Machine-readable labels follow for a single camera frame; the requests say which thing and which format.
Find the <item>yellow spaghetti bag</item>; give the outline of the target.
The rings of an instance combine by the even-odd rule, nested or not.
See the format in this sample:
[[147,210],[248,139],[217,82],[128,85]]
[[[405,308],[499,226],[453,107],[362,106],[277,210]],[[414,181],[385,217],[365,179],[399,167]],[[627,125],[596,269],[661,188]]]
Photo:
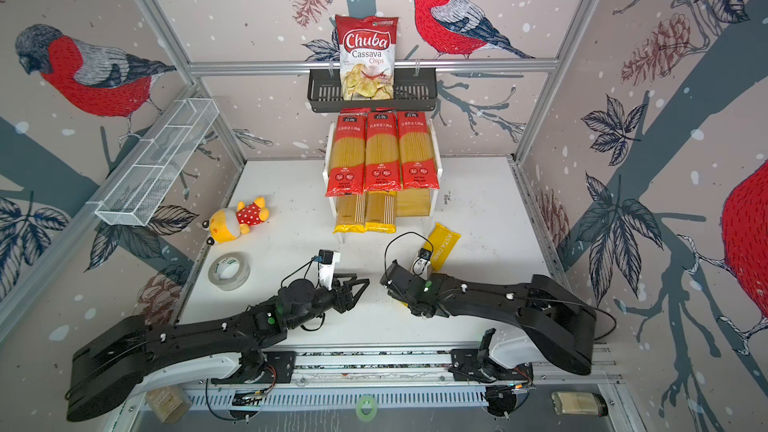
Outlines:
[[336,199],[336,224],[334,233],[364,233],[365,232],[364,194],[346,195]]
[[425,249],[431,253],[429,262],[433,271],[439,272],[461,235],[441,223],[436,223],[434,229],[425,241]]
[[365,231],[396,232],[396,193],[368,192],[366,196]]

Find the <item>red spaghetti bag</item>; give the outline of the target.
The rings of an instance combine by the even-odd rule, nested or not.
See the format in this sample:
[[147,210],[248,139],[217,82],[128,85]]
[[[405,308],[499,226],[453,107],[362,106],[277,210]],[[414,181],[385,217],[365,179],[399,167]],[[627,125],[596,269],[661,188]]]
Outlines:
[[438,189],[432,136],[423,112],[398,111],[397,133],[404,189]]
[[370,112],[366,123],[366,192],[395,192],[401,189],[399,144],[396,116],[390,112]]
[[359,195],[364,191],[368,108],[345,109],[336,122],[331,144],[327,197]]

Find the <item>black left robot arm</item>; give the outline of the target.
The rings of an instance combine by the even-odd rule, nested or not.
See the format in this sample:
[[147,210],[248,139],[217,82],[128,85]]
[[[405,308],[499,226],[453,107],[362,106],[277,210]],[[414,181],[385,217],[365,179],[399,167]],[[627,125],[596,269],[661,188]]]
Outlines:
[[369,284],[354,274],[330,287],[299,278],[239,314],[205,322],[148,325],[127,317],[74,353],[66,418],[94,419],[133,395],[195,380],[288,384],[296,355],[273,346],[330,310],[352,310]]

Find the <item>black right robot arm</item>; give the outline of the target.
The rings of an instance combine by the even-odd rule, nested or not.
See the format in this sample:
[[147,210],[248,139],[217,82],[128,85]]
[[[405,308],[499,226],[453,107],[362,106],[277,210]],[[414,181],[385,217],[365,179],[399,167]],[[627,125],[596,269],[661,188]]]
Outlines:
[[594,347],[607,336],[597,330],[605,311],[548,275],[500,285],[437,272],[420,276],[391,262],[380,283],[412,315],[399,313],[387,338],[448,347],[448,371],[457,381],[530,384],[536,362],[588,376]]

